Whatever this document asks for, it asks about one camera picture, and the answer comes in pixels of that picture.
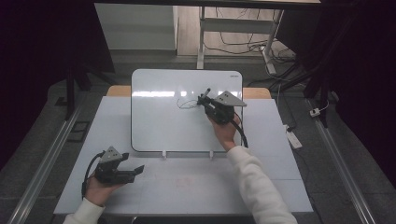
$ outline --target metal rail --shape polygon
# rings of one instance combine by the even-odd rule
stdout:
[[[26,218],[28,218],[32,207],[35,204],[35,200],[37,199],[40,190],[43,188],[47,177],[49,176],[50,171],[53,167],[53,164],[56,162],[56,159],[58,158],[58,155],[61,152],[62,147],[64,146],[66,137],[70,133],[70,130],[73,128],[73,125],[79,113],[81,112],[81,108],[85,103],[87,95],[87,92],[81,92],[78,95],[77,107],[75,112],[71,115],[69,120],[64,121],[64,123],[62,124],[60,131],[56,135],[51,146],[49,147],[49,150],[44,156],[43,161],[40,163],[37,171],[35,172],[35,175],[33,176],[20,201],[18,202],[18,205],[15,207],[15,210],[12,213],[8,224],[24,223],[26,221]]]
[[[309,109],[312,109],[313,107],[309,100],[306,99],[305,101],[310,107]],[[325,128],[323,126],[319,119],[315,119],[315,123],[326,148],[329,150],[335,168],[337,169],[342,181],[344,182],[346,191],[349,193],[349,196],[351,197],[351,200],[355,205],[356,211],[361,218],[361,222],[364,224],[375,224],[376,222],[373,213],[370,210],[370,207],[367,204],[366,200],[364,199],[364,196],[361,193],[361,189],[353,178],[352,173],[350,173],[349,168],[347,167],[347,164],[344,161],[340,150],[338,149],[338,146],[335,144],[332,138],[331,132],[328,128]]]

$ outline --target black curtain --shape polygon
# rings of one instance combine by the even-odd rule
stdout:
[[[75,64],[114,72],[94,4],[3,1],[0,7],[1,146],[3,165],[47,101],[49,87]]]
[[[337,111],[396,187],[396,2],[368,1],[337,50]]]

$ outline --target white wall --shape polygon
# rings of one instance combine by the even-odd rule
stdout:
[[[172,6],[95,4],[109,49],[176,49]]]

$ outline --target table surface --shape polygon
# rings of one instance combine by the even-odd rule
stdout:
[[[312,212],[296,161],[268,90],[244,88],[245,133],[253,154],[278,188],[291,212]],[[133,184],[118,189],[106,204],[114,216],[246,216],[233,169],[223,153],[202,158],[141,158],[130,143],[131,87],[111,87],[98,108],[72,174],[54,214],[74,213],[81,202],[83,174],[91,158],[104,147],[130,152],[120,170],[146,165]]]

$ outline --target table leg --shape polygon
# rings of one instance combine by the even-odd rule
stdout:
[[[204,69],[204,30],[205,30],[205,7],[200,9],[200,34],[199,34],[199,48],[197,57],[197,69]]]
[[[274,42],[277,27],[279,26],[279,22],[280,22],[282,13],[283,13],[283,10],[276,11],[274,23],[271,26],[271,31],[270,31],[270,35],[268,37],[267,45],[265,46],[264,50],[262,51],[262,57],[264,57],[265,66],[267,67],[267,71],[270,75],[276,75],[276,70],[274,68],[274,65],[271,63],[270,50],[271,50],[271,46]]]

